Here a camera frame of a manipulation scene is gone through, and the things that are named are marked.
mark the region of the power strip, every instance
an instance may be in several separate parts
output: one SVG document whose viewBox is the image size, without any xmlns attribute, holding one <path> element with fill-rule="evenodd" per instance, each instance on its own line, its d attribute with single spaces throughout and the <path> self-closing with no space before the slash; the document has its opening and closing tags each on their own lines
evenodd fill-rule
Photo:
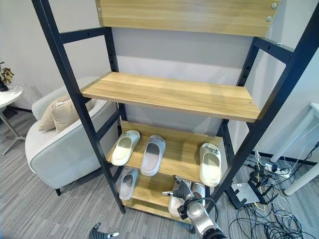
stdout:
<svg viewBox="0 0 319 239">
<path fill-rule="evenodd" d="M 284 178 L 289 178 L 290 177 L 290 173 L 287 174 L 287 171 L 280 171 L 280 168 L 277 168 L 277 171 L 276 172 L 273 172 L 271 171 L 271 165 L 266 163 L 265 164 L 265 169 L 269 172 L 272 172 L 272 173 L 275 173 L 277 174 L 278 176 L 281 176 L 281 177 L 284 177 Z"/>
</svg>

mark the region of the potted plant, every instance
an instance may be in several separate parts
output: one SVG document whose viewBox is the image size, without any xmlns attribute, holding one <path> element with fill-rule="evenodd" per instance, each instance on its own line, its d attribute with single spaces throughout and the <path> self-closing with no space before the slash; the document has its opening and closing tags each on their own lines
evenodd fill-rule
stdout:
<svg viewBox="0 0 319 239">
<path fill-rule="evenodd" d="M 11 72 L 10 68 L 1 67 L 4 61 L 0 62 L 0 91 L 7 91 L 9 90 L 6 86 L 8 83 L 12 82 L 12 77 L 14 73 Z"/>
</svg>

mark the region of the wooden shelf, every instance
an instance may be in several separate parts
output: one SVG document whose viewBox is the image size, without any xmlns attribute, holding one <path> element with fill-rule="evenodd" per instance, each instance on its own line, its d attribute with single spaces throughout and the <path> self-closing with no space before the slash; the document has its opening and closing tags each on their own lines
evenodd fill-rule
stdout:
<svg viewBox="0 0 319 239">
<path fill-rule="evenodd" d="M 161 193 L 172 191 L 174 182 L 173 176 L 158 173 L 153 177 L 148 177 L 139 172 L 132 198 L 168 207 L 169 197 L 163 196 Z"/>
<path fill-rule="evenodd" d="M 155 214 L 155 215 L 158 215 L 158 216 L 161 216 L 161 217 L 165 217 L 165 218 L 169 218 L 169 219 L 173 219 L 173 220 L 177 220 L 177 221 L 180 221 L 180 222 L 191 224 L 189 219 L 182 220 L 181 218 L 173 217 L 168 212 L 168 208 L 165 208 L 165 207 L 157 206 L 157 205 L 154 205 L 154 204 L 151 204 L 151 203 L 147 203 L 147 202 L 143 202 L 143 201 L 139 201 L 139 200 L 136 200 L 136 199 L 130 199 L 128 201 L 123 201 L 123 204 L 126 207 L 129 207 L 129 208 L 133 208 L 133 209 L 140 210 L 140 211 L 143 211 L 143 212 Z"/>
<path fill-rule="evenodd" d="M 279 0 L 96 0 L 101 26 L 265 37 Z"/>
<path fill-rule="evenodd" d="M 159 167 L 159 173 L 173 176 L 178 175 L 184 179 L 199 182 L 199 148 L 203 143 L 209 142 L 219 145 L 220 137 L 211 137 L 205 134 L 181 132 L 160 127 L 148 126 L 127 121 L 121 122 L 122 132 L 137 130 L 141 138 L 126 166 L 140 168 L 142 165 L 145 145 L 153 134 L 162 136 L 166 142 L 166 149 Z M 107 161 L 111 162 L 116 143 L 113 145 Z"/>
<path fill-rule="evenodd" d="M 179 81 L 118 72 L 82 90 L 85 97 L 254 122 L 259 110 L 245 87 Z"/>
</svg>

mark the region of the white table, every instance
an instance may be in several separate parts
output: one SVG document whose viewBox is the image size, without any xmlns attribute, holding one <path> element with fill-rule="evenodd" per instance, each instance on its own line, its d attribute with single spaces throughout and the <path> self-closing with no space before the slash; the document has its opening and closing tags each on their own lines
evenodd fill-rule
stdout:
<svg viewBox="0 0 319 239">
<path fill-rule="evenodd" d="M 311 122 L 319 120 L 319 104 L 311 103 L 311 109 L 300 124 L 290 133 L 288 138 L 281 143 L 279 150 L 270 159 L 271 162 L 275 163 L 281 155 L 283 155 L 300 137 L 301 134 L 306 130 Z M 287 196 L 292 195 L 295 191 L 300 189 L 306 183 L 314 179 L 319 175 L 319 163 L 317 163 L 311 170 L 296 180 L 289 188 L 284 190 L 284 194 Z"/>
<path fill-rule="evenodd" d="M 22 92 L 23 92 L 22 87 L 8 86 L 8 88 L 9 88 L 8 91 L 0 92 L 0 109 L 15 102 L 22 95 Z M 0 111 L 0 119 L 6 124 L 6 126 L 8 126 L 8 128 L 14 134 L 14 137 L 7 137 L 10 139 L 13 139 L 13 142 L 12 144 L 9 145 L 9 147 L 6 150 L 3 151 L 2 155 L 5 155 L 18 140 L 25 141 L 25 137 L 17 133 L 17 131 L 10 124 L 10 122 L 4 117 L 2 111 Z"/>
</svg>

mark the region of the white slipper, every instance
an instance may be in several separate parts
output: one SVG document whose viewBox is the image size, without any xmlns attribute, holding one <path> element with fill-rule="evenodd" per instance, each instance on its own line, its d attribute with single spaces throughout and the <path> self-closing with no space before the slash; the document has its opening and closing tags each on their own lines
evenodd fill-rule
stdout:
<svg viewBox="0 0 319 239">
<path fill-rule="evenodd" d="M 132 197 L 137 177 L 138 177 L 137 169 L 126 167 L 123 170 L 121 188 L 120 188 L 121 200 L 127 201 Z"/>
<path fill-rule="evenodd" d="M 141 173 L 145 176 L 154 176 L 159 168 L 165 151 L 165 141 L 158 135 L 152 135 L 145 147 Z"/>
<path fill-rule="evenodd" d="M 200 172 L 199 178 L 203 184 L 209 187 L 216 187 L 220 181 L 220 152 L 211 143 L 204 143 L 199 149 Z"/>
<path fill-rule="evenodd" d="M 140 133 L 136 130 L 129 130 L 123 133 L 118 139 L 116 147 L 113 151 L 111 160 L 112 164 L 118 166 L 126 164 L 129 161 L 139 140 Z"/>
<path fill-rule="evenodd" d="M 179 185 L 175 182 L 174 187 L 173 187 L 173 191 L 175 191 L 176 189 L 178 189 Z M 173 217 L 179 217 L 179 213 L 177 211 L 177 209 L 184 204 L 184 200 L 182 198 L 176 198 L 171 196 L 169 199 L 169 204 L 168 204 L 168 211 L 169 213 L 173 216 Z"/>
<path fill-rule="evenodd" d="M 205 197 L 205 186 L 202 185 L 201 183 L 192 183 L 191 191 L 193 192 L 194 196 L 198 198 Z"/>
</svg>

